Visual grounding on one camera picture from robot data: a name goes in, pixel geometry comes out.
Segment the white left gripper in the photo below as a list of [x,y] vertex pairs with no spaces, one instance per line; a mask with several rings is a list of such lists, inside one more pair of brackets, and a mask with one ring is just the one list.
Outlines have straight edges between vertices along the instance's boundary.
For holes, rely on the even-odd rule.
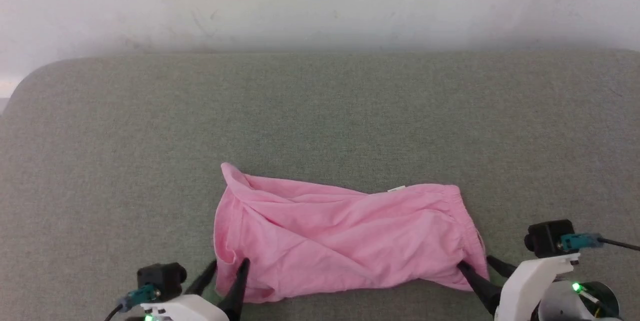
[[146,321],[240,321],[244,305],[250,260],[244,258],[226,296],[218,305],[202,298],[217,273],[217,260],[213,259],[192,282],[184,294],[167,302],[142,303]]

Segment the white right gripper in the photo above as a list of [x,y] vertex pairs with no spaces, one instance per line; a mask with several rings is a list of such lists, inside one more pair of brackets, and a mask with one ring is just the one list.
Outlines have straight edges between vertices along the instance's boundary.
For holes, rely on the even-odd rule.
[[530,321],[547,289],[560,274],[574,270],[580,253],[523,261],[519,266],[487,255],[487,264],[507,279],[503,287],[478,274],[466,261],[457,268],[495,321]]

